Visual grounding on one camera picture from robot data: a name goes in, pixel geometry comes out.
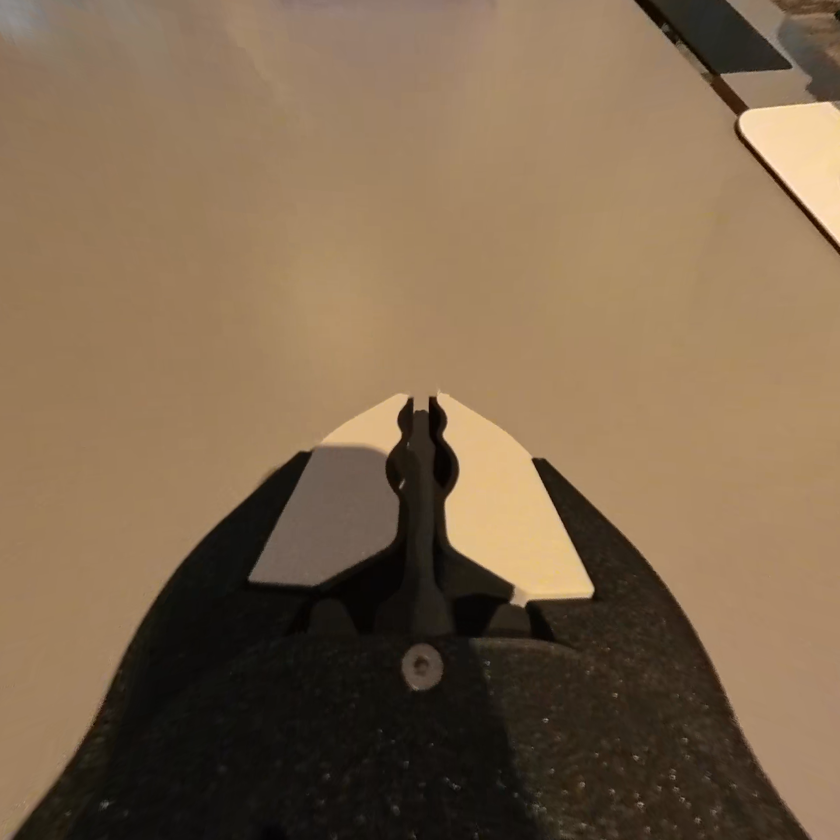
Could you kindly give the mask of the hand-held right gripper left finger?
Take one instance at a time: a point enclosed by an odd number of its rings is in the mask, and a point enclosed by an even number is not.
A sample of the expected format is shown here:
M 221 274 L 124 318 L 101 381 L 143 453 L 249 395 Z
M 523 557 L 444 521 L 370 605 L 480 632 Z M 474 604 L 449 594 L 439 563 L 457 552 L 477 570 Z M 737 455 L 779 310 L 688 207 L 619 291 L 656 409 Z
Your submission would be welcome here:
M 413 399 L 395 394 L 343 423 L 311 450 L 248 576 L 251 585 L 300 595 L 293 633 L 375 630 L 406 565 L 401 463 Z

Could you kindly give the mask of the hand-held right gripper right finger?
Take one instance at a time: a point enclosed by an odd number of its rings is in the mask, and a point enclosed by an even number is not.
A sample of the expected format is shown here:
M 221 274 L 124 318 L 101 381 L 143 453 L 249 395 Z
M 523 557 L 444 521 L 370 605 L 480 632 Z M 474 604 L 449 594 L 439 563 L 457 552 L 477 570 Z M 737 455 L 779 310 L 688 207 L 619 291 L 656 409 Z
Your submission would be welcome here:
M 452 395 L 429 399 L 434 573 L 462 636 L 552 636 L 541 605 L 595 593 L 529 451 Z

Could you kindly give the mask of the white rounded board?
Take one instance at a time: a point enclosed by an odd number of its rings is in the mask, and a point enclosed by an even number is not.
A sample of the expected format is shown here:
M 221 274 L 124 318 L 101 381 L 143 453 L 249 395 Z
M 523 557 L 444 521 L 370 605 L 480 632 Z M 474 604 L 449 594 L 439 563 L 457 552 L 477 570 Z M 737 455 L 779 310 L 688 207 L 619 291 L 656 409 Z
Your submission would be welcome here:
M 839 103 L 753 108 L 737 132 L 824 235 L 839 246 Z

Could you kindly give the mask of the dark flat panel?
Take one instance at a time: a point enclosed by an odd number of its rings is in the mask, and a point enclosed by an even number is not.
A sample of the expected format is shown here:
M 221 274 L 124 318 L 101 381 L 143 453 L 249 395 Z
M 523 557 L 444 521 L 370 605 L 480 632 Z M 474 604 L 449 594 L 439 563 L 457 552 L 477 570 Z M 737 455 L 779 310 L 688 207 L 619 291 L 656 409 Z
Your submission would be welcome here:
M 783 46 L 764 1 L 636 1 L 735 114 L 814 103 L 812 77 Z

